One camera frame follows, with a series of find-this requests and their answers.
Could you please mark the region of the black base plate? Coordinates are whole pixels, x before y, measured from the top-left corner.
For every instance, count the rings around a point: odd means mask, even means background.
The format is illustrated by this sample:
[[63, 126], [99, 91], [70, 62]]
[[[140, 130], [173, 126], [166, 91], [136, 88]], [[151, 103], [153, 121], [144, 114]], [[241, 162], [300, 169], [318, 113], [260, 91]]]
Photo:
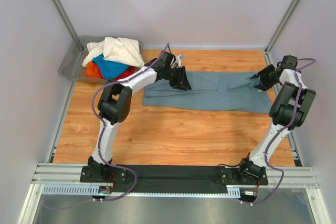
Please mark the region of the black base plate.
[[[268, 185], [266, 171], [258, 177], [243, 175], [238, 168], [224, 166], [164, 166], [127, 165], [137, 175], [133, 193], [162, 194], [219, 194], [227, 192], [228, 185]], [[94, 172], [84, 166], [80, 174], [82, 183], [101, 183], [112, 186], [112, 192], [125, 192], [134, 183], [134, 175], [128, 169], [106, 167]]]

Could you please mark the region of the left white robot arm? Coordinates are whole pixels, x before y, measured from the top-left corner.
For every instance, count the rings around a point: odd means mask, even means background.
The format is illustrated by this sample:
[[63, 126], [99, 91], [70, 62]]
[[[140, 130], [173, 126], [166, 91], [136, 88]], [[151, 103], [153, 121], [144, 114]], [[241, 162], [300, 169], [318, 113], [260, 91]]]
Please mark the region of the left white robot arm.
[[137, 72], [120, 80], [110, 80], [101, 87], [102, 94], [97, 108], [93, 108], [100, 121], [100, 130], [95, 149], [88, 159], [88, 165], [82, 174], [104, 183], [110, 178], [114, 165], [112, 148], [119, 126], [130, 112], [131, 99], [141, 89], [159, 80], [168, 81], [173, 89], [188, 91], [191, 85], [181, 65], [183, 55], [175, 56], [171, 52], [161, 51], [158, 58], [146, 63]]

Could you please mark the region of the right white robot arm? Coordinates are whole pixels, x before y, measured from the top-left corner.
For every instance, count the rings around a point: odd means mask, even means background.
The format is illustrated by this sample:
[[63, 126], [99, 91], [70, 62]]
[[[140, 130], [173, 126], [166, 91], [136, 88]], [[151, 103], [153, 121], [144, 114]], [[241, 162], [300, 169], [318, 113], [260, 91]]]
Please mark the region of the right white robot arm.
[[269, 158], [283, 138], [293, 129], [302, 126], [308, 115], [316, 92], [304, 85], [301, 69], [297, 68], [299, 60], [295, 56], [283, 56], [276, 66], [268, 65], [252, 76], [253, 79], [259, 79], [255, 88], [260, 91], [267, 91], [276, 84], [280, 84], [281, 89], [269, 111], [271, 122], [264, 137], [257, 147], [241, 160], [236, 171], [237, 179], [243, 184], [266, 177]]

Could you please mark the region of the grey plastic bin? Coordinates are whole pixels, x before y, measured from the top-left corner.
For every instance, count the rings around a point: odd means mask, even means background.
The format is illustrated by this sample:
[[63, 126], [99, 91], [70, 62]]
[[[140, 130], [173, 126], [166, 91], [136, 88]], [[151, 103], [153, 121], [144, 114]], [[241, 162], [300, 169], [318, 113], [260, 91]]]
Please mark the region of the grey plastic bin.
[[[84, 51], [79, 51], [75, 43], [73, 43], [66, 56], [64, 57], [58, 73], [71, 81], [80, 81], [86, 83], [104, 83], [106, 79], [86, 78], [86, 68], [82, 66], [82, 62], [88, 54], [87, 43], [101, 42], [105, 37], [81, 36], [80, 42], [83, 44]], [[140, 53], [142, 55], [143, 43], [140, 44]]]

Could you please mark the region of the red t shirt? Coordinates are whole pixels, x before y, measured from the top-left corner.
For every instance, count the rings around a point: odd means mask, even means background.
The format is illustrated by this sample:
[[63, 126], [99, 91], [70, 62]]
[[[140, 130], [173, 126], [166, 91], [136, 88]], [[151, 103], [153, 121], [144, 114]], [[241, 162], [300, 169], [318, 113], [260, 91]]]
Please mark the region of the red t shirt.
[[136, 67], [130, 66], [128, 67], [122, 74], [115, 77], [115, 80], [120, 80], [129, 77], [130, 75], [134, 74]]

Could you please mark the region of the grey-blue t shirt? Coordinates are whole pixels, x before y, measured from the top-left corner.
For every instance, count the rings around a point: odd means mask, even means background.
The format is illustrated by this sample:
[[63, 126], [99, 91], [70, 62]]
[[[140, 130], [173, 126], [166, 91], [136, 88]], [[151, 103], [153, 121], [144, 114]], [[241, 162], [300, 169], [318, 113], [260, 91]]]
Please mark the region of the grey-blue t shirt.
[[142, 104], [204, 111], [244, 111], [267, 114], [272, 102], [265, 91], [255, 88], [254, 72], [187, 73], [191, 90], [182, 91], [160, 80], [144, 88]]

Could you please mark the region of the orange t shirt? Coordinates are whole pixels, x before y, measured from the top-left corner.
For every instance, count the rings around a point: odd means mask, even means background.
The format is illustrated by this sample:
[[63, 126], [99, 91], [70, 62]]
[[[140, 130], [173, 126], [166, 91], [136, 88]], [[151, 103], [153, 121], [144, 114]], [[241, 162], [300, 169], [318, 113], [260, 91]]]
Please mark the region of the orange t shirt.
[[86, 66], [86, 78], [103, 79], [98, 65], [94, 62], [89, 62]]

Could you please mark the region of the white t shirt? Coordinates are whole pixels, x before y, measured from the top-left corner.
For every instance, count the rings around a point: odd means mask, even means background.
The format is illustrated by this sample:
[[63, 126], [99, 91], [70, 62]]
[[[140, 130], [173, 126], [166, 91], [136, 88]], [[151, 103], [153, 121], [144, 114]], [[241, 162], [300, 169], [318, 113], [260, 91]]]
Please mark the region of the white t shirt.
[[107, 61], [139, 68], [144, 66], [140, 44], [134, 39], [105, 37], [101, 42], [87, 43], [87, 51], [88, 54], [82, 62], [83, 67], [99, 55], [103, 55], [103, 59]]

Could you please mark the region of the blue t shirt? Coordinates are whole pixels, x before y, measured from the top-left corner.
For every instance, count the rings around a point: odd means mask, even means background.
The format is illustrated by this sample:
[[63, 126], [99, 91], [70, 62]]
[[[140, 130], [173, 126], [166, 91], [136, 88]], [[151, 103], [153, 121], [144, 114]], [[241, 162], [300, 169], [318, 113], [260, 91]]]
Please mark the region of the blue t shirt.
[[123, 63], [105, 60], [103, 54], [92, 59], [100, 71], [101, 76], [108, 79], [115, 79], [122, 75], [130, 66]]

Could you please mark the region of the left aluminium corner post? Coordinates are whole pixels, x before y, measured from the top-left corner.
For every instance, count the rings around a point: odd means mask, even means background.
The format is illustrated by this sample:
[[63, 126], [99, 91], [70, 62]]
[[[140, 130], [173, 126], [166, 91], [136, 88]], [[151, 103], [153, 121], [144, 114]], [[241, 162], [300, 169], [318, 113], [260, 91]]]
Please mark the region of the left aluminium corner post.
[[67, 30], [72, 42], [75, 43], [79, 51], [84, 51], [83, 44], [80, 42], [80, 39], [61, 3], [60, 0], [51, 0], [56, 12], [58, 13], [61, 21], [63, 22], [65, 29]]

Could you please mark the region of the aluminium corner post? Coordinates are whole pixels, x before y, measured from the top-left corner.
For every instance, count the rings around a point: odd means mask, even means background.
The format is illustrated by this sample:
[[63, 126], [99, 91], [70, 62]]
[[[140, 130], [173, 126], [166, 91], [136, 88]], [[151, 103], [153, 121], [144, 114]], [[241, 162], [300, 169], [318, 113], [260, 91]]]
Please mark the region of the aluminium corner post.
[[289, 23], [291, 17], [299, 6], [301, 0], [292, 0], [285, 11], [279, 25], [277, 26], [275, 32], [273, 33], [269, 43], [265, 47], [265, 53], [270, 53], [273, 47], [275, 46], [277, 40], [279, 39], [281, 33], [284, 31], [286, 25]]
[[83, 44], [80, 42], [80, 39], [61, 3], [60, 0], [51, 0], [56, 12], [58, 13], [61, 21], [63, 22], [65, 29], [67, 30], [72, 42], [75, 43], [79, 51], [84, 51]]

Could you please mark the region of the aluminium rail frame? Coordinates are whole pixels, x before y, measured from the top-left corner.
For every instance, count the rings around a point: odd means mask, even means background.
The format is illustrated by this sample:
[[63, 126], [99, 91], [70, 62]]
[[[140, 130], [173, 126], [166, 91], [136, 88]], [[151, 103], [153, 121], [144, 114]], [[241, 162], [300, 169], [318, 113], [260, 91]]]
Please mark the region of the aluminium rail frame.
[[[78, 184], [84, 164], [39, 163], [33, 184]], [[284, 172], [281, 188], [319, 188], [312, 167], [280, 167]]]

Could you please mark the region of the right aluminium corner post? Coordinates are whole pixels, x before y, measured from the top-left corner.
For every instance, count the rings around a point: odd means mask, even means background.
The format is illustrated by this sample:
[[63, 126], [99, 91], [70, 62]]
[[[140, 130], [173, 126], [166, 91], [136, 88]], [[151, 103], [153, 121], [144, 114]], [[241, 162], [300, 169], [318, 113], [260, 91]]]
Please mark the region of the right aluminium corner post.
[[265, 47], [265, 53], [270, 53], [273, 47], [275, 46], [277, 40], [279, 39], [281, 33], [284, 31], [286, 25], [289, 23], [291, 17], [299, 6], [301, 0], [292, 0], [285, 11], [279, 25], [277, 26], [275, 32], [273, 33], [269, 43]]

